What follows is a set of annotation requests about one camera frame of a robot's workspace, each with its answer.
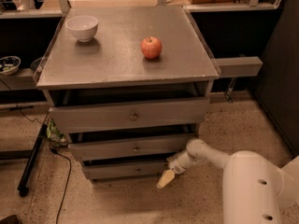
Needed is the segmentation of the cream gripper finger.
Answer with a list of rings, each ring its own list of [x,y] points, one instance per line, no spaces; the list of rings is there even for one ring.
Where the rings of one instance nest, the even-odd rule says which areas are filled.
[[[175,173],[172,170],[165,170],[159,179],[156,187],[158,189],[164,188],[167,184],[169,184],[175,178]]]

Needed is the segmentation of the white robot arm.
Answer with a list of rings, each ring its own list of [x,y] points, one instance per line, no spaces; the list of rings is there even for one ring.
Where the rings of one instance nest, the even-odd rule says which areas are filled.
[[[193,138],[167,161],[159,189],[195,164],[223,170],[223,224],[282,224],[280,210],[299,203],[299,157],[279,168],[255,152],[229,155]]]

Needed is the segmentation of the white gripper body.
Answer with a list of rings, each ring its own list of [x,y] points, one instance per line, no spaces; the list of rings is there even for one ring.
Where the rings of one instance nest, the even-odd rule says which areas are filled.
[[[176,175],[183,174],[198,161],[198,159],[192,156],[187,150],[180,151],[166,160],[168,162],[168,169]]]

